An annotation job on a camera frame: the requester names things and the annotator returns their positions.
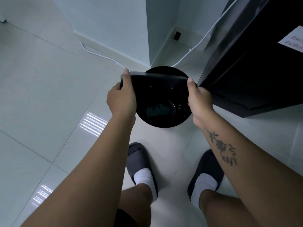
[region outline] black cabinet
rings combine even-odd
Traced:
[[[303,0],[248,2],[198,83],[215,105],[247,117],[303,103],[303,49],[278,43],[303,26],[302,6]]]

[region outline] fingernail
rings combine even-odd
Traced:
[[[124,74],[129,74],[129,70],[127,68],[124,69],[123,71]]]
[[[187,79],[187,83],[194,81],[192,78]]]

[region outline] foot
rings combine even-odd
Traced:
[[[187,194],[191,203],[199,207],[199,198],[203,190],[210,189],[216,191],[219,189],[224,172],[220,167],[212,150],[206,151],[198,164],[197,170],[187,188]]]
[[[158,198],[158,186],[155,180],[149,156],[145,147],[140,143],[131,143],[128,147],[126,168],[135,185],[144,183],[152,193],[152,201]]]

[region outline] slipper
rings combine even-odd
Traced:
[[[154,174],[152,172],[152,167],[150,164],[149,156],[145,147],[141,143],[131,143],[128,147],[128,155],[126,159],[126,168],[128,174],[130,175],[132,181],[134,181],[134,174],[139,170],[148,168],[151,171],[151,175],[154,181],[154,186],[156,188],[157,197],[158,197],[158,186]]]
[[[211,149],[206,151],[201,157],[196,172],[194,174],[194,177],[189,183],[189,186],[187,188],[187,194],[189,196],[189,199],[191,199],[191,195],[194,190],[196,180],[202,173],[209,174],[217,181],[218,186],[215,190],[217,191],[224,177],[224,172]]]

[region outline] white cable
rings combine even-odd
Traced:
[[[88,50],[82,45],[81,41],[80,41],[80,45],[81,45],[82,48],[83,48],[85,51],[87,51],[88,53],[91,53],[91,54],[94,54],[94,55],[96,55],[96,56],[99,56],[99,57],[103,57],[103,58],[109,59],[109,60],[111,60],[111,61],[115,61],[118,65],[120,65],[122,68],[125,69],[125,67],[124,67],[122,64],[120,64],[118,61],[116,61],[116,60],[114,60],[114,59],[112,59],[112,58],[105,57],[105,56],[102,56],[102,55],[100,55],[100,54],[97,54],[97,53],[93,53],[93,52],[88,51]]]
[[[214,23],[214,25],[210,28],[210,30],[207,32],[207,34],[205,34],[205,36],[202,38],[202,40],[192,49],[189,49],[189,51],[184,55],[184,57],[181,58],[181,60],[179,60],[176,64],[174,64],[172,67],[175,67],[177,64],[179,64],[189,53],[191,53],[199,44],[201,44],[201,42],[206,38],[206,36],[210,33],[210,31],[216,26],[216,24],[218,23],[218,21],[221,20],[221,18],[227,13],[227,11],[234,5],[234,3],[236,3],[237,0],[234,0],[234,2],[225,10],[225,12],[219,17],[219,19]]]

